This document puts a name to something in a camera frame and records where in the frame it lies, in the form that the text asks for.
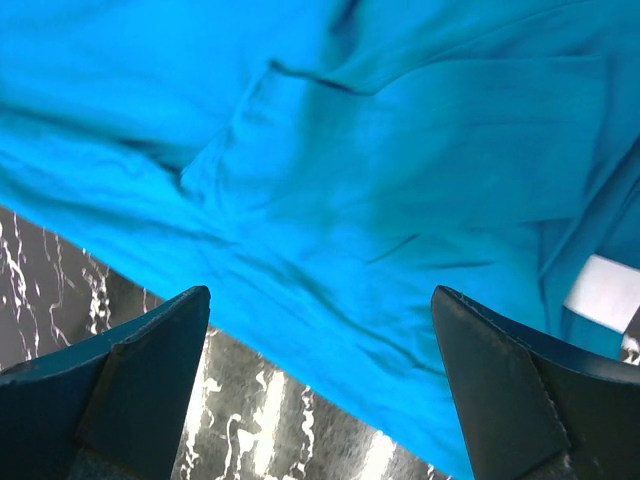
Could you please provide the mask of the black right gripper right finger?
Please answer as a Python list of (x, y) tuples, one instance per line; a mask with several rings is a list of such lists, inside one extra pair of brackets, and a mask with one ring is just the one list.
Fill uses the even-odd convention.
[(636, 479), (639, 369), (436, 288), (438, 345), (477, 479)]

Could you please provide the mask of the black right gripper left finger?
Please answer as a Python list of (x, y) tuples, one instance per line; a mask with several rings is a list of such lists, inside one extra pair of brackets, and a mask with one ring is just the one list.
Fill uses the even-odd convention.
[(2, 371), (2, 478), (170, 478), (209, 306), (209, 290), (194, 287)]

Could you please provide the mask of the blue t shirt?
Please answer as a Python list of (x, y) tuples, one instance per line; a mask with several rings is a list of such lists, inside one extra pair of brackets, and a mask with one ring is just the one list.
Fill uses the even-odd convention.
[(639, 264), (635, 1), (5, 1), (1, 200), (458, 479), (430, 300), (616, 358)]

